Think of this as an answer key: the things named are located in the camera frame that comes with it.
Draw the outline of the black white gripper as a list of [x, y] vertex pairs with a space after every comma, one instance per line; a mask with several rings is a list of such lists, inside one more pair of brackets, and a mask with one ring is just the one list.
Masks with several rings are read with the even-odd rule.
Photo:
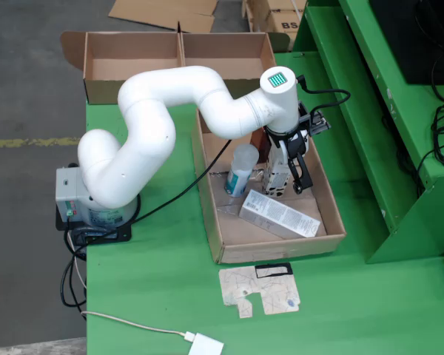
[[[288, 166], [293, 176], [293, 189], [295, 193], [300, 195], [303, 190], [311, 188], [313, 182], [303, 159], [303, 156], [309, 150], [308, 138], [306, 137], [308, 132], [305, 130], [305, 126], [299, 124], [296, 128], [284, 133], [275, 132], [268, 126], [265, 126], [265, 131], [276, 148], [280, 148], [281, 142], [286, 147]], [[298, 162], [300, 173], [297, 171], [295, 160]]]

